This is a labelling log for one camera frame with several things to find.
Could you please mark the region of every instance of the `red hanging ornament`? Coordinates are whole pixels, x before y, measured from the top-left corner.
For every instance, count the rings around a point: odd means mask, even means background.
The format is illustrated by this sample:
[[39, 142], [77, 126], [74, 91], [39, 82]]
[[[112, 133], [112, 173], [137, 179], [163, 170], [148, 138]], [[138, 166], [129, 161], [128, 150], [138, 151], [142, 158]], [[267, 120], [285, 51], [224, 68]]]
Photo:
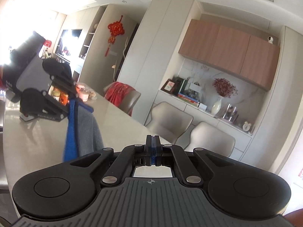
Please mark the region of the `red hanging ornament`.
[[122, 17], [123, 17], [123, 15], [121, 15], [121, 19], [119, 21], [111, 23], [107, 26], [107, 28], [109, 29], [109, 31], [111, 33], [111, 36], [108, 39], [109, 46], [105, 52], [105, 56], [107, 56], [110, 46], [115, 43], [116, 36], [123, 35], [125, 33], [125, 31], [123, 29], [123, 24], [121, 23]]

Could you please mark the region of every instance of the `stack of books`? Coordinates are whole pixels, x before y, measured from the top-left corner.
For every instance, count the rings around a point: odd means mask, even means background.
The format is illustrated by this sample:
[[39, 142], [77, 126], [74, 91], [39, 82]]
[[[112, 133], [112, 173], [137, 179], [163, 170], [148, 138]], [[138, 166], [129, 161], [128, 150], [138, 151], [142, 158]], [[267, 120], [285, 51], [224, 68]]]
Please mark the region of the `stack of books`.
[[178, 93], [177, 97], [179, 97], [180, 99], [182, 99], [182, 100], [184, 100], [186, 102], [189, 102], [189, 103], [191, 103], [191, 104], [193, 104], [193, 105], [195, 105], [197, 107], [199, 106], [199, 102], [197, 100], [195, 100], [195, 99], [190, 98], [189, 96], [186, 96], [186, 95], [183, 95], [181, 93]]

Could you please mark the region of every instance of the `gray cloth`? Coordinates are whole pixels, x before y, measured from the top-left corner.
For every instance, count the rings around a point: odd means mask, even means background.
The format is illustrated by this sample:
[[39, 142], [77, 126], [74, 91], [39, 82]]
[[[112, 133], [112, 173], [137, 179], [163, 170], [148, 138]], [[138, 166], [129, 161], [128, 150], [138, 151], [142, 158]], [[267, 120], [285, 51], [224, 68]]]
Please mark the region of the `gray cloth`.
[[104, 148], [99, 126], [94, 115], [78, 106], [78, 154], [83, 156]]

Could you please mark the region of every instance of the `red dried flowers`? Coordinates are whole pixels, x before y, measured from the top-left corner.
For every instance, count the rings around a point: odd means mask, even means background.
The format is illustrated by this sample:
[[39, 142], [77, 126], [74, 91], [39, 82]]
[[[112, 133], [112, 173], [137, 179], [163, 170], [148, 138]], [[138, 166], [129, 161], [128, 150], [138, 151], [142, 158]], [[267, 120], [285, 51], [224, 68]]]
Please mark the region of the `red dried flowers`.
[[216, 88], [217, 93], [222, 97], [230, 98], [231, 95], [238, 94], [236, 86], [231, 84], [225, 78], [216, 78], [212, 85]]

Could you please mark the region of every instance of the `kitchen island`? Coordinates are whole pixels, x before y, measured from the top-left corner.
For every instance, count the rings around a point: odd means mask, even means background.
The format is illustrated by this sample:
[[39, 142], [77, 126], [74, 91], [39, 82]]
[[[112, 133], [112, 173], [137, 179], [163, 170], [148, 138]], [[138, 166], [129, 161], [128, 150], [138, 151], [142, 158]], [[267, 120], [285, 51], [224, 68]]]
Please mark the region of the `kitchen island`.
[[[87, 104], [94, 108], [104, 147], [119, 152], [128, 145], [145, 144], [146, 136], [154, 135], [99, 94]], [[6, 101], [3, 152], [10, 193], [24, 175], [62, 162], [68, 124], [67, 118], [61, 122], [40, 118], [24, 122], [19, 108], [18, 103]]]

